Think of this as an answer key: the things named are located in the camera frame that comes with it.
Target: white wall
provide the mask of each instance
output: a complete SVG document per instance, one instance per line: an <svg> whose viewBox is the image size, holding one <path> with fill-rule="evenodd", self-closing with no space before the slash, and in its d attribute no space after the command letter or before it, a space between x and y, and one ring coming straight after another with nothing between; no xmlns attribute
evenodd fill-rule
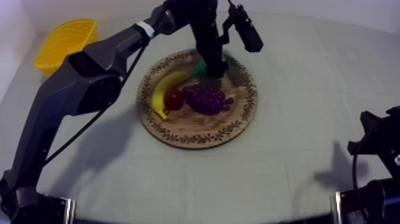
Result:
<svg viewBox="0 0 400 224"><path fill-rule="evenodd" d="M36 31L20 1L0 0L0 102L35 39Z"/></svg>
<svg viewBox="0 0 400 224"><path fill-rule="evenodd" d="M163 0L21 0L35 28L48 32L77 17L97 20L143 15ZM400 0L233 0L248 11L298 15L400 33ZM219 0L219 10L227 1Z"/></svg>

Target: round wooden tray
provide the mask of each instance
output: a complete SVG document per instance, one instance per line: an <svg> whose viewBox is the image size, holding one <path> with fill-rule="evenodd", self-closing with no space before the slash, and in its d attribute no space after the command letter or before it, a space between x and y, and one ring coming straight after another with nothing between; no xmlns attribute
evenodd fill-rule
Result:
<svg viewBox="0 0 400 224"><path fill-rule="evenodd" d="M164 76L174 71L193 73L201 60L195 49L171 54L151 67L139 85L136 99L137 114L147 131L165 144L191 150L221 145L243 132L257 109L257 88L243 65L229 55L225 58L229 69L220 81L221 90L235 102L229 111L215 116L199 114L185 103L182 109L169 112L168 119L163 121L151 108L154 88ZM193 77L178 88L198 82Z"/></svg>

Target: yellow basket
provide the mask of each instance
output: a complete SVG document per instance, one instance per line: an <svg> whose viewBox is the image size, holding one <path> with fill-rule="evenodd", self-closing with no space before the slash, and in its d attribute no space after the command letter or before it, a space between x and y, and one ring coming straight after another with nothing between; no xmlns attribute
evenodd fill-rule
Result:
<svg viewBox="0 0 400 224"><path fill-rule="evenodd" d="M51 76L68 54L81 51L97 41L97 23L89 18L68 21L56 27L47 37L35 59L35 67Z"/></svg>

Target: table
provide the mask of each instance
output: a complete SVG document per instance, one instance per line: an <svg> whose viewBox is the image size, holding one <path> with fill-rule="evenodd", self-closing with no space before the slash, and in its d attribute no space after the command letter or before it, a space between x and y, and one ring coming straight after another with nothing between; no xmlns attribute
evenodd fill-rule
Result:
<svg viewBox="0 0 400 224"><path fill-rule="evenodd" d="M218 14L218 23L226 17ZM245 52L234 30L224 48L258 87L258 110L244 133L213 150L183 151L155 140L136 118L136 91L147 69L195 46L185 27L151 42L118 101L45 168L38 190L74 198L79 218L112 223L273 223L329 212L329 195L352 188L346 146L363 136L360 112L384 116L400 104L399 36L285 15L251 17L262 52ZM102 22L100 37L143 18ZM11 167L44 81L33 67L44 38L0 105L0 170ZM66 117L51 152L92 116ZM359 163L360 185L389 176L377 157Z"/></svg>

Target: plastic banana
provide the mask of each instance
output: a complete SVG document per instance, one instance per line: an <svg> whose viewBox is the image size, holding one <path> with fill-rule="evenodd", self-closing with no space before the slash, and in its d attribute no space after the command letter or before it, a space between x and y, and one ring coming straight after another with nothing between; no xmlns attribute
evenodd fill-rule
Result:
<svg viewBox="0 0 400 224"><path fill-rule="evenodd" d="M164 94L190 77L188 72L175 71L166 75L155 87L151 107L163 120L167 119L167 115L164 113Z"/></svg>

